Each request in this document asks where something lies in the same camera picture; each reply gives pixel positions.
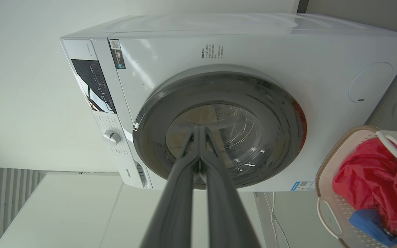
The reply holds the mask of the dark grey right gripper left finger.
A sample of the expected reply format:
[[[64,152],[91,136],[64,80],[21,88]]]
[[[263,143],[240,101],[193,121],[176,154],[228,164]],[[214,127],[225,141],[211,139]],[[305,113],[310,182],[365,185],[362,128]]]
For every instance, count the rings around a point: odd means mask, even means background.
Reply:
[[[193,190],[200,172],[199,140],[199,128],[195,126],[184,140],[140,247],[191,247]]]

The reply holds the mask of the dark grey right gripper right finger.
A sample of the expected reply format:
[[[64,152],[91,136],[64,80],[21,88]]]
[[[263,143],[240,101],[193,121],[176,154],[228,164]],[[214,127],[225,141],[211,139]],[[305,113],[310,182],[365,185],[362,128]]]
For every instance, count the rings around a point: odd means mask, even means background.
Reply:
[[[209,247],[260,248],[222,154],[206,127],[200,127],[200,176],[207,190]]]

